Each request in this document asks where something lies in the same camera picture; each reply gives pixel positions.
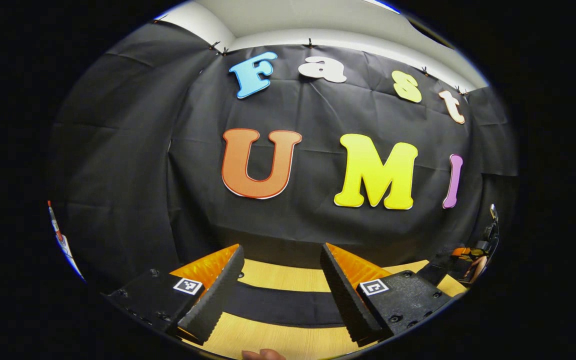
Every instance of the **blue letter f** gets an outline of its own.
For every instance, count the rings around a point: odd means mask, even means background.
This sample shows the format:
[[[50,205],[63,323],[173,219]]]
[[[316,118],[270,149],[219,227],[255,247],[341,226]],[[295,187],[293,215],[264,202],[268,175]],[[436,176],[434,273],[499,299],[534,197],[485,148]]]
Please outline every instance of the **blue letter f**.
[[[277,54],[268,51],[247,59],[246,61],[242,61],[230,68],[229,72],[235,73],[237,80],[239,80],[240,90],[237,92],[237,98],[246,98],[246,96],[261,91],[270,85],[270,80],[260,79],[259,74],[266,76],[272,74],[273,66],[266,60],[274,59],[277,59]]]

